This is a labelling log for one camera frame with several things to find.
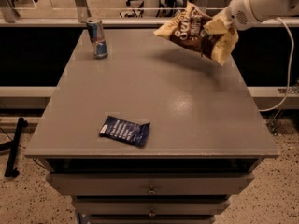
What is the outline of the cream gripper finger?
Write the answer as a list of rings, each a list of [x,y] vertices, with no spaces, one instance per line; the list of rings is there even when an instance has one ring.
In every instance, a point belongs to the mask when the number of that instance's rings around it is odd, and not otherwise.
[[[209,35],[223,35],[234,30],[232,21],[227,17],[215,17],[204,28]]]

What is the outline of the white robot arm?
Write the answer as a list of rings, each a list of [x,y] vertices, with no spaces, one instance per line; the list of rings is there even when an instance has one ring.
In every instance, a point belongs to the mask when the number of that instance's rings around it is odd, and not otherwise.
[[[248,30],[270,19],[298,15],[298,4],[299,0],[232,0],[204,28],[209,35]]]

